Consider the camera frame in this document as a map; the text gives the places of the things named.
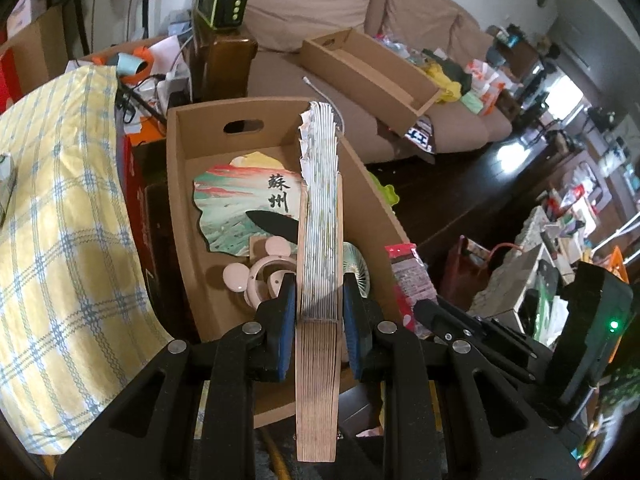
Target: red box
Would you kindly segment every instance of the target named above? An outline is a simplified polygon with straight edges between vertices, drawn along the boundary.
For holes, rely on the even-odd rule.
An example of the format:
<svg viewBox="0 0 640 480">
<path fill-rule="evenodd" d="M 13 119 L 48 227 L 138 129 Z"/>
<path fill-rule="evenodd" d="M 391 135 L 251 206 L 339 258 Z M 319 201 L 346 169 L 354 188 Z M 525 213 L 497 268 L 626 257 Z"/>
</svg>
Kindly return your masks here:
<svg viewBox="0 0 640 480">
<path fill-rule="evenodd" d="M 14 50 L 8 48 L 0 54 L 0 114 L 22 99 L 20 80 L 15 69 Z"/>
</svg>

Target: window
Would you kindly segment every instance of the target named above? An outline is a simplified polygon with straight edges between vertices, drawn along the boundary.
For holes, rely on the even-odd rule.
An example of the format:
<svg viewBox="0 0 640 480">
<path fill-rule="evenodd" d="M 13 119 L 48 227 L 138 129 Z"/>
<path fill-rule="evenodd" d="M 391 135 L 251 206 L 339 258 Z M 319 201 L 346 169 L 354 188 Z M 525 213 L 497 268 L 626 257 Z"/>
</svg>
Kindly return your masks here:
<svg viewBox="0 0 640 480">
<path fill-rule="evenodd" d="M 584 95 L 568 76 L 563 75 L 548 90 L 546 104 L 554 118 L 564 121 L 579 105 Z"/>
</svg>

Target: metal screw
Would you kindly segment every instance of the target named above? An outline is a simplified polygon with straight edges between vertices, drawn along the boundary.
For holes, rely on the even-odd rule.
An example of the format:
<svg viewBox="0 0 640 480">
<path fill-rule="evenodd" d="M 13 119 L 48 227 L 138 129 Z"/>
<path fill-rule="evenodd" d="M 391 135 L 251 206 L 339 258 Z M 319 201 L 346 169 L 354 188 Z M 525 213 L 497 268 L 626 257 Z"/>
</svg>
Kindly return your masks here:
<svg viewBox="0 0 640 480">
<path fill-rule="evenodd" d="M 262 330 L 262 325 L 257 321 L 249 321 L 242 325 L 242 331 L 247 335 L 255 335 L 260 333 L 260 330 Z"/>
<path fill-rule="evenodd" d="M 393 321 L 380 321 L 378 330 L 383 334 L 394 334 L 398 331 L 398 326 Z"/>
<path fill-rule="evenodd" d="M 464 339 L 457 339 L 453 342 L 453 345 L 451 345 L 451 347 L 453 348 L 453 351 L 458 354 L 468 354 L 469 352 L 471 352 L 471 345 Z"/>
<path fill-rule="evenodd" d="M 172 354 L 181 354 L 187 349 L 187 343 L 185 343 L 182 339 L 174 339 L 169 343 L 167 349 Z"/>
</svg>

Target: chinese characters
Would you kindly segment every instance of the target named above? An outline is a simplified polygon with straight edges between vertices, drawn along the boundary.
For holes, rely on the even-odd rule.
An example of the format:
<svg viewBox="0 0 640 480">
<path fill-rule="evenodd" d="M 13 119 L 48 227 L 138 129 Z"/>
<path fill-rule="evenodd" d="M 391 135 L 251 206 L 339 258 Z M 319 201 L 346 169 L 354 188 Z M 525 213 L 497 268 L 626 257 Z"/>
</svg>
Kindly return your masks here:
<svg viewBox="0 0 640 480">
<path fill-rule="evenodd" d="M 284 207 L 285 213 L 289 212 L 289 206 L 287 205 L 287 192 L 285 189 L 289 189 L 290 186 L 287 186 L 284 181 L 284 177 L 277 173 L 275 175 L 271 175 L 269 177 L 268 183 L 269 189 L 276 189 L 279 191 L 277 194 L 272 194 L 269 199 L 269 204 L 272 208 L 275 208 L 276 205 L 278 207 Z"/>
</svg>

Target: small white fan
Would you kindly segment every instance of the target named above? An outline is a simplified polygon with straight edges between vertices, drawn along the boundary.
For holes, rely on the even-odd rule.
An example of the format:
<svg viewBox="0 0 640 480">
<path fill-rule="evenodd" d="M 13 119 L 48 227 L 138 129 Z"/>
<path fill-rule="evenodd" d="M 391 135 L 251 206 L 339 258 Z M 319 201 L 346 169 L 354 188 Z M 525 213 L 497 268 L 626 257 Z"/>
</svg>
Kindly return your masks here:
<svg viewBox="0 0 640 480">
<path fill-rule="evenodd" d="M 371 279 L 367 263 L 358 248 L 348 242 L 343 242 L 342 244 L 342 271 L 344 273 L 353 272 L 356 275 L 356 280 L 358 280 L 360 295 L 363 298 L 369 296 Z"/>
</svg>

